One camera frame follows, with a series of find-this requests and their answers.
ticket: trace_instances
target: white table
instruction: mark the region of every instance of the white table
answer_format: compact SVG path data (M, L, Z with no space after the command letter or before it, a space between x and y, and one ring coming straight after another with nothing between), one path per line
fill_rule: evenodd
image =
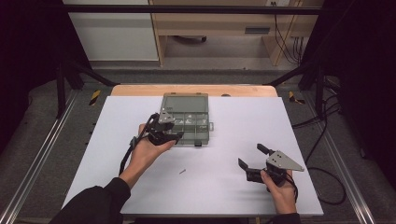
M158 112L161 96L109 96L64 204L83 189L105 186L118 175L120 161L140 123ZM215 130L206 147L173 147L143 174L121 212L136 217L257 217L275 214L263 184L246 181L238 158L263 168L267 155L256 145L304 160L278 97L209 96ZM294 172L298 212L323 211L309 173Z

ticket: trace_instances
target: human hand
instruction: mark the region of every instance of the human hand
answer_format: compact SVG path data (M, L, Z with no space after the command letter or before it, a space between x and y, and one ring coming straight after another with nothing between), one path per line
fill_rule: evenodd
M271 195L274 200L276 213L277 214L290 214L297 213L295 198L294 198L294 186L288 181L284 181L283 185L278 187L271 176L269 176L264 170L261 171L262 182L271 191Z
M144 127L145 124L139 125L139 133L143 131ZM175 143L176 141L173 140L159 146L154 146L147 137L142 138L132 152L131 161L120 175L120 178L123 179L131 189L150 165Z

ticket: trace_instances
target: gray carpet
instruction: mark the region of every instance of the gray carpet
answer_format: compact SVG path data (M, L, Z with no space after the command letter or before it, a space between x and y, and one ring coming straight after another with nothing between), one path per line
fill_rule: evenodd
M204 75L200 71L187 71L179 75L175 71L165 72L162 70L100 72L105 77L122 83L262 84L283 75L282 72L274 71L265 72L264 76L262 72L249 70L206 71ZM21 208L19 218L50 218L62 206L65 193L73 181L86 145L90 140L90 132L94 129L94 123L99 117L106 96L111 92L109 87L98 84L87 77L84 79L87 83L82 91L78 91L76 104L49 154L40 176ZM95 90L102 92L96 104L89 105ZM291 123L311 119L314 116L308 104L301 105L289 101L289 90L295 90L295 86L284 85L277 90L279 96L284 99ZM306 98L310 94L310 91L303 92L299 97ZM1 210L4 210L11 200L54 122L57 108L55 83L50 82L33 90L31 99L32 103L19 129L15 132L5 152L0 156ZM375 162L361 158L359 146L351 134L345 118L338 113L331 115L328 132L331 133L335 144L342 152L347 167L353 174L376 223L396 223L396 193L382 176ZM303 156L306 157L319 137L319 128L317 125L312 125L296 129L295 134ZM323 141L318 145L308 166L316 166L336 174ZM310 174L323 199L334 202L341 198L341 188L331 177L316 171L311 171ZM360 223L349 199L340 205L323 203L322 207L324 216L304 217L304 223Z

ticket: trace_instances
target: person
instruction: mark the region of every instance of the person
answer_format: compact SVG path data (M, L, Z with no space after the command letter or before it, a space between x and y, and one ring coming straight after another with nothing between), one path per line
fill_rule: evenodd
M140 133L143 128L144 124L141 124ZM120 210L131 197L131 189L150 165L175 143L173 140L154 146L147 138L143 138L131 153L130 163L120 176L113 178L103 188L95 186L84 189L71 199L49 224L121 224L123 216ZM274 224L299 223L300 217L296 210L292 186L285 182L283 186L278 187L267 173L262 171L261 175L262 181L272 193L278 213L271 221Z

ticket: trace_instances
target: black sleeve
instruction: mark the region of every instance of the black sleeve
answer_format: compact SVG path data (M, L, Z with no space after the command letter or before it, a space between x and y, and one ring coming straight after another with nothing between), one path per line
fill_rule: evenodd
M271 218L272 224L301 224L300 215L298 213L291 213L285 215L278 215Z
M122 223L120 210L130 196L128 185L120 178L113 178L104 188L84 189L49 224Z

